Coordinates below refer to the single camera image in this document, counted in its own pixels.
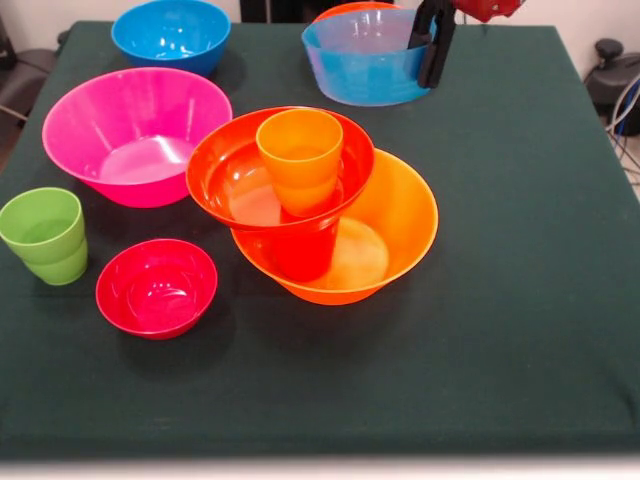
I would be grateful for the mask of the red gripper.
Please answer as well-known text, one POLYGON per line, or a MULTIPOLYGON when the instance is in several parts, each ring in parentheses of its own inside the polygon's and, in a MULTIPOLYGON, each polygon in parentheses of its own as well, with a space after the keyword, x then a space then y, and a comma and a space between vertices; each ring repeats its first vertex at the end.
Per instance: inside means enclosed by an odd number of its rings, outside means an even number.
POLYGON ((407 44, 408 49, 427 45, 418 84, 430 89, 439 85, 456 28, 456 9, 487 23, 494 17, 512 16, 524 3, 524 0, 423 0, 415 11, 407 44))

